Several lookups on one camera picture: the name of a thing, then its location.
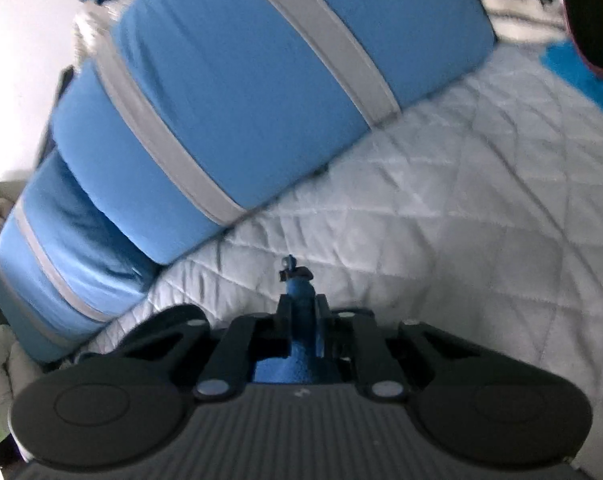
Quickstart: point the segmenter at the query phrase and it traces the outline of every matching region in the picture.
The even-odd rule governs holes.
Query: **quilted fabric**
[[[595,413],[578,462],[603,479],[603,114],[538,54],[500,46],[166,269],[89,348],[175,303],[218,324],[273,311],[293,253],[332,307],[421,319],[576,383]]]

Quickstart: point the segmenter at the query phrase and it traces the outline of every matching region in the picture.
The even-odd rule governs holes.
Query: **bed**
[[[334,308],[419,319],[573,381],[594,410],[577,462],[603,479],[603,114],[539,54],[498,46],[480,70],[168,267],[85,349],[111,351],[178,303],[216,325],[272,312],[292,253]]]

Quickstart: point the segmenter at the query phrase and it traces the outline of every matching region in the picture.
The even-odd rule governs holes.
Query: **striped fabric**
[[[481,0],[496,35],[513,43],[550,43],[566,37],[561,0]]]

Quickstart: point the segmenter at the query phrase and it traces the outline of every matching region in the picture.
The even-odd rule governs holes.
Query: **screw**
[[[371,389],[373,390],[373,394],[384,399],[399,397],[404,393],[404,386],[396,381],[379,381],[378,383],[374,383]]]
[[[197,384],[197,392],[208,397],[216,397],[227,393],[230,384],[221,379],[207,379]]]

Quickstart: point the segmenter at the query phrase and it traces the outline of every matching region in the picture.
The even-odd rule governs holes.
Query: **gray fabric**
[[[109,351],[176,303],[213,324],[272,312],[293,253],[333,308],[421,319],[577,384],[595,417],[578,462],[603,480],[603,114],[538,55],[499,46],[166,269],[89,348]]]
[[[246,213],[197,164],[137,86],[109,34],[96,51],[99,79],[122,119],[175,186],[204,215],[229,225]]]
[[[72,342],[65,337],[60,336],[57,332],[50,330],[46,324],[39,318],[35,309],[27,304],[22,297],[16,293],[15,289],[10,284],[9,280],[6,279],[6,275],[4,274],[4,270],[2,266],[0,266],[0,280],[2,281],[2,285],[6,289],[6,292],[11,295],[13,304],[19,309],[22,316],[27,319],[33,328],[37,330],[42,336],[48,339],[48,341],[60,346],[62,348],[67,348],[69,351],[75,348],[77,345],[75,342]]]
[[[24,203],[22,200],[18,200],[15,204],[13,211],[15,215],[15,222],[18,226],[19,232],[24,237],[24,240],[28,244],[33,256],[37,260],[37,264],[44,275],[48,278],[55,290],[59,292],[60,296],[66,300],[73,309],[77,312],[86,316],[88,319],[105,323],[113,319],[112,316],[107,316],[103,312],[99,312],[92,308],[89,304],[82,300],[75,292],[70,288],[70,285],[64,280],[64,277],[59,273],[59,270],[54,266],[53,262],[46,254],[44,248],[40,245],[37,235],[33,231],[31,225],[26,218],[24,212]]]
[[[268,1],[315,51],[369,126],[400,112],[373,60],[324,0]]]

